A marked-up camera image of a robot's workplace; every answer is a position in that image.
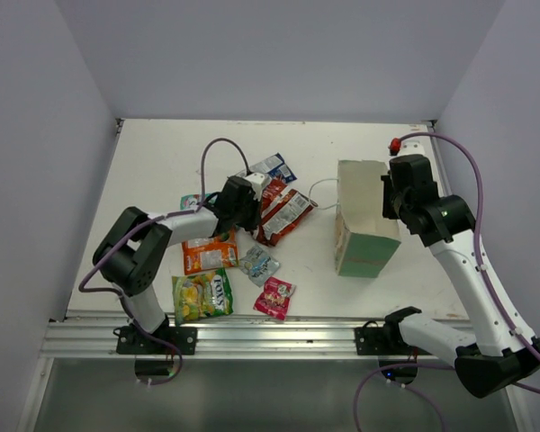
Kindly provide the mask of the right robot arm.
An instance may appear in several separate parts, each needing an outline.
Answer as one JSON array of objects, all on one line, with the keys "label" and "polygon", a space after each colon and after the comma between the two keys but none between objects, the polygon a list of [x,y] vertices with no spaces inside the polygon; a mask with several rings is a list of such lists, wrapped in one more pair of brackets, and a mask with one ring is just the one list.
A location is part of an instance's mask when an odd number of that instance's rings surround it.
[{"label": "right robot arm", "polygon": [[393,353],[420,348],[452,366],[463,387],[484,398],[540,369],[540,337],[513,306],[489,259],[465,200],[440,196],[430,161],[395,157],[382,176],[383,217],[402,221],[443,267],[472,323],[472,334],[439,323],[420,309],[384,319],[382,341]]}]

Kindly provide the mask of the teal Fox's candy bag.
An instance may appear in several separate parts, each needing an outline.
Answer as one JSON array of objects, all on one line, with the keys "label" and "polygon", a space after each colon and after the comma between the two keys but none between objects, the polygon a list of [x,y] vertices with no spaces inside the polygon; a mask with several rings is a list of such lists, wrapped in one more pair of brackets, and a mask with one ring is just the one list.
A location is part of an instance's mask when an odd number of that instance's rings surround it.
[{"label": "teal Fox's candy bag", "polygon": [[214,204],[219,195],[219,192],[201,194],[188,194],[180,200],[180,212],[191,213],[200,211],[201,209],[207,209],[212,211]]}]

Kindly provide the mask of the green paper bag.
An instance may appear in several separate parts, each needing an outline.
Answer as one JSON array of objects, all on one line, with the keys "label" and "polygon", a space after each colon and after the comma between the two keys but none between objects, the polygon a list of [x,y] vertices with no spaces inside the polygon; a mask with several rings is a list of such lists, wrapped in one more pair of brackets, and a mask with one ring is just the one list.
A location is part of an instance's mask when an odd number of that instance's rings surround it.
[{"label": "green paper bag", "polygon": [[387,165],[375,160],[337,162],[337,199],[321,205],[335,211],[334,268],[338,276],[376,278],[401,245],[398,222],[383,217],[383,180]]}]

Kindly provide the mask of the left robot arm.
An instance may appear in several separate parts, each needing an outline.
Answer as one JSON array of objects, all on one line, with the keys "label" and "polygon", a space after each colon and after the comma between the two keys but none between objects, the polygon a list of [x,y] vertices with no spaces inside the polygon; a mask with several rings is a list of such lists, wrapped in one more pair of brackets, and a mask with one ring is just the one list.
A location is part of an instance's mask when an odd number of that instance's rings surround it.
[{"label": "left robot arm", "polygon": [[194,239],[217,237],[235,227],[253,230],[261,220],[261,202],[270,177],[259,173],[229,177],[210,200],[185,211],[151,216],[137,207],[122,212],[93,255],[93,270],[79,285],[82,293],[99,293],[88,288],[89,279],[99,272],[112,284],[108,289],[138,330],[137,341],[149,353],[163,351],[169,332],[163,327],[167,315],[158,304],[153,281],[166,250]]}]

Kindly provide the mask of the blue snack bag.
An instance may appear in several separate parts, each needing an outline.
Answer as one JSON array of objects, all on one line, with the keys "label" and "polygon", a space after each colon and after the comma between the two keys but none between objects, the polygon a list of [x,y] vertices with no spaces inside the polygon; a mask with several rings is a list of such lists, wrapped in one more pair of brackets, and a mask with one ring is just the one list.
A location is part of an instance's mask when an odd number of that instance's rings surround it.
[{"label": "blue snack bag", "polygon": [[285,159],[280,153],[266,157],[260,162],[249,167],[251,172],[261,173],[270,176],[272,179],[278,179],[284,184],[289,184],[297,179],[297,176],[290,169]]}]

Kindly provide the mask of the red chips bag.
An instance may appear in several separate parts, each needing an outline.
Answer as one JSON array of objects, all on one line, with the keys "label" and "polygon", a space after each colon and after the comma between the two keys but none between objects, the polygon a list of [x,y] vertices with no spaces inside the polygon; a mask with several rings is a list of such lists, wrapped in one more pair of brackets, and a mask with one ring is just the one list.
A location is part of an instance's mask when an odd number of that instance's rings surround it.
[{"label": "red chips bag", "polygon": [[310,215],[314,204],[305,194],[279,179],[272,179],[263,191],[261,221],[252,232],[253,239],[275,247]]}]

